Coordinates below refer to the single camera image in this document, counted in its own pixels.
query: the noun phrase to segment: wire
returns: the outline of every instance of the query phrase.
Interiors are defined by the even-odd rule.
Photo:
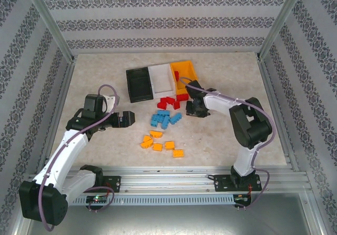
[[[101,207],[101,208],[98,209],[98,210],[94,210],[95,213],[97,213],[97,212],[99,212],[99,211],[102,211],[102,210],[106,209],[109,205],[111,205],[111,203],[112,203],[112,202],[114,201],[114,199],[115,199],[115,192],[114,192],[114,190],[113,190],[111,187],[92,187],[92,188],[87,189],[87,190],[84,191],[84,192],[88,192],[88,191],[92,191],[92,190],[97,190],[97,189],[108,189],[108,190],[110,190],[111,193],[112,193],[112,197],[111,197],[111,200],[110,200],[105,206]],[[90,206],[91,206],[92,203],[93,203],[93,202],[90,202],[90,203],[89,203],[89,206],[88,206],[89,211],[92,211],[92,210],[93,210],[93,209],[90,208]]]
[[[111,88],[111,90],[114,92],[114,95],[115,97],[117,97],[117,92],[116,90],[109,84],[103,84],[102,86],[100,86],[100,88],[98,89],[98,94],[100,94],[101,92],[101,89],[104,88],[104,87],[109,87]],[[46,180],[47,178],[49,177],[49,173],[51,172],[52,170],[52,167],[53,165],[55,164],[57,158],[59,157],[59,155],[62,153],[62,151],[68,146],[68,144],[74,139],[76,138],[78,135],[86,132],[87,130],[99,125],[100,123],[104,122],[112,113],[114,113],[115,109],[116,109],[116,106],[117,106],[117,103],[115,102],[111,111],[105,116],[103,117],[102,119],[100,119],[99,121],[93,123],[92,125],[89,125],[88,127],[82,129],[81,131],[77,132],[76,134],[74,134],[70,139],[68,139],[68,141],[66,141],[62,146],[61,148],[59,149],[59,151],[56,153],[56,155],[54,156],[54,158],[52,159],[50,165],[48,166],[47,168],[47,171],[46,173],[44,174],[43,176],[43,180],[42,180],[42,183],[40,185],[40,189],[38,191],[38,211],[39,211],[39,214],[40,214],[40,217],[41,217],[41,221],[42,221],[42,224],[44,226],[44,228],[47,230],[47,231],[52,231],[54,229],[54,226],[51,226],[49,227],[48,224],[47,224],[47,221],[46,221],[46,218],[44,216],[44,212],[43,212],[43,206],[42,206],[42,192],[43,192],[43,188],[44,188],[44,184],[46,183]]]
[[[220,97],[223,97],[223,98],[225,98],[225,99],[227,99],[227,100],[230,100],[230,101],[233,101],[233,102],[240,102],[240,103],[242,103],[242,104],[244,104],[244,105],[247,105],[247,106],[249,106],[249,107],[252,107],[253,109],[255,109],[255,110],[261,112],[261,113],[262,113],[262,114],[269,120],[269,122],[270,122],[270,124],[271,124],[271,126],[272,126],[272,136],[270,137],[270,139],[269,139],[268,141],[264,142],[263,144],[259,145],[259,146],[256,148],[256,151],[255,151],[255,153],[253,154],[253,158],[252,158],[252,162],[251,162],[251,166],[252,166],[252,168],[253,168],[255,171],[260,171],[260,172],[264,172],[264,173],[267,174],[267,180],[266,180],[266,182],[265,182],[265,184],[264,184],[264,186],[263,186],[263,188],[262,188],[260,194],[256,197],[256,199],[255,199],[249,206],[246,207],[246,209],[250,208],[250,207],[251,207],[254,203],[256,203],[256,201],[261,197],[261,195],[263,194],[263,192],[265,191],[265,189],[267,188],[267,185],[268,185],[268,183],[269,183],[269,179],[270,179],[270,174],[269,174],[269,172],[268,172],[266,169],[256,168],[256,167],[254,166],[254,162],[255,162],[256,156],[257,156],[257,154],[259,153],[260,149],[261,149],[261,148],[264,148],[265,146],[267,146],[268,144],[270,144],[270,143],[274,140],[274,138],[275,138],[275,136],[276,136],[276,126],[275,126],[274,120],[273,120],[273,119],[272,119],[272,118],[271,118],[271,117],[270,117],[270,116],[269,116],[263,109],[261,109],[261,108],[255,106],[255,105],[253,105],[253,104],[250,104],[250,103],[246,102],[245,100],[238,99],[238,98],[235,99],[235,98],[232,98],[232,97],[227,96],[227,95],[224,95],[224,94],[220,94],[220,93],[218,94],[218,93],[210,92],[210,91],[207,91],[207,90],[204,90],[204,89],[200,89],[200,88],[198,88],[198,87],[194,87],[194,86],[191,86],[191,85],[187,84],[187,83],[184,82],[183,80],[187,80],[187,81],[192,81],[192,80],[189,79],[189,78],[186,78],[186,77],[180,77],[180,79],[179,79],[179,81],[181,81],[184,85],[186,85],[186,86],[188,86],[188,87],[190,87],[190,88],[192,88],[192,89],[195,89],[195,90],[198,90],[198,91],[207,93],[207,94],[213,94],[213,95],[215,95],[215,96],[220,96]]]

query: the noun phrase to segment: purple cable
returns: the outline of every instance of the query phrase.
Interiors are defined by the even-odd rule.
[[[115,97],[117,98],[117,92],[116,92],[116,90],[115,90],[111,85],[108,85],[108,84],[103,84],[102,86],[100,86],[100,88],[98,89],[98,94],[100,94],[101,89],[102,89],[103,87],[105,87],[105,86],[111,88],[111,90],[114,92]],[[66,146],[67,146],[67,145],[68,145],[74,138],[76,138],[78,135],[84,133],[85,131],[87,131],[87,130],[89,130],[89,129],[91,129],[91,128],[97,126],[97,125],[99,125],[99,124],[102,123],[103,121],[105,121],[105,120],[106,120],[112,113],[114,113],[114,111],[115,111],[115,109],[116,109],[116,106],[117,106],[117,103],[115,102],[114,105],[113,105],[113,107],[112,107],[112,109],[111,109],[111,111],[110,111],[105,117],[103,117],[103,118],[102,118],[101,120],[99,120],[98,122],[93,123],[92,125],[89,125],[88,127],[86,127],[86,128],[84,128],[84,129],[82,129],[81,131],[77,132],[77,133],[74,134],[74,135],[73,135],[67,142],[65,142],[65,143],[63,144],[63,146],[59,149],[59,151],[57,152],[57,154],[54,156],[54,158],[52,159],[52,161],[51,161],[49,167],[47,168],[47,171],[46,171],[46,173],[45,173],[45,175],[44,175],[44,177],[43,177],[43,180],[42,180],[40,189],[39,189],[39,191],[38,191],[38,211],[39,211],[39,213],[40,213],[41,221],[42,221],[42,223],[43,223],[43,226],[44,226],[44,228],[45,228],[47,231],[52,231],[52,230],[54,229],[54,226],[52,226],[52,227],[49,227],[49,226],[48,226],[47,221],[46,221],[46,218],[45,218],[45,216],[44,216],[43,206],[42,206],[42,192],[43,192],[44,184],[46,183],[46,180],[47,180],[47,178],[49,177],[48,174],[51,172],[52,167],[53,167],[53,165],[55,164],[57,158],[58,158],[59,155],[62,153],[62,151],[66,148]]]
[[[251,207],[251,206],[252,206],[252,205],[253,205],[253,204],[254,204],[254,203],[261,197],[261,195],[263,194],[264,190],[267,188],[267,185],[268,185],[268,183],[269,183],[269,179],[270,179],[270,174],[269,174],[269,172],[268,172],[267,170],[265,170],[265,169],[256,168],[256,167],[254,166],[254,162],[255,162],[255,159],[256,159],[256,156],[257,156],[259,150],[260,150],[261,148],[267,146],[268,144],[270,144],[270,143],[274,140],[274,138],[275,138],[275,136],[276,136],[276,126],[275,126],[274,120],[273,120],[273,119],[272,119],[272,118],[271,118],[271,117],[270,117],[270,116],[269,116],[263,109],[261,109],[261,108],[255,106],[255,105],[253,105],[253,104],[250,104],[250,103],[246,102],[245,100],[235,99],[235,98],[232,98],[232,97],[227,96],[227,95],[224,95],[224,94],[217,94],[217,93],[213,93],[213,92],[210,92],[210,91],[207,91],[207,90],[204,90],[204,89],[200,89],[200,88],[198,88],[198,87],[194,87],[194,86],[191,86],[191,85],[187,84],[187,83],[184,82],[183,80],[188,80],[188,81],[192,81],[192,80],[189,79],[189,78],[186,78],[186,77],[180,77],[180,79],[179,79],[179,81],[181,81],[184,85],[186,85],[186,86],[188,86],[188,87],[190,87],[190,88],[192,88],[192,89],[195,89],[195,90],[198,90],[198,91],[207,93],[207,94],[213,94],[213,95],[216,95],[216,96],[221,96],[221,97],[223,97],[223,98],[225,98],[225,99],[228,99],[228,100],[230,100],[230,101],[233,101],[233,102],[239,101],[240,103],[242,103],[242,104],[244,104],[244,105],[247,105],[247,106],[249,106],[249,107],[252,107],[253,109],[256,109],[257,111],[261,112],[261,113],[262,113],[262,114],[269,120],[269,122],[270,122],[270,124],[271,124],[271,126],[272,126],[272,130],[273,130],[273,131],[272,131],[272,136],[271,136],[271,138],[270,138],[268,141],[266,141],[265,143],[261,144],[260,146],[258,146],[258,147],[256,148],[256,151],[255,151],[255,153],[253,154],[253,158],[252,158],[252,162],[251,162],[251,166],[252,166],[252,168],[253,168],[255,171],[265,172],[265,173],[267,174],[267,180],[266,180],[266,182],[265,182],[265,184],[264,184],[264,187],[262,188],[260,194],[256,197],[256,199],[255,199],[249,206],[245,207],[246,209],[250,208],[250,207]]]
[[[102,210],[106,209],[109,205],[111,205],[111,203],[112,203],[112,202],[114,201],[114,199],[115,199],[115,192],[114,192],[114,190],[113,190],[112,188],[110,188],[110,187],[92,187],[92,188],[87,189],[85,192],[92,191],[92,190],[96,190],[96,189],[108,189],[108,190],[110,190],[110,191],[112,192],[112,198],[111,198],[110,202],[108,202],[108,204],[106,204],[105,206],[101,207],[99,210],[95,210],[95,212],[97,213],[97,212],[99,212],[99,211],[102,211]],[[89,206],[88,206],[89,211],[92,211],[92,209],[90,208],[90,206],[91,206],[92,203],[93,203],[93,202],[90,202],[90,203],[89,203]]]

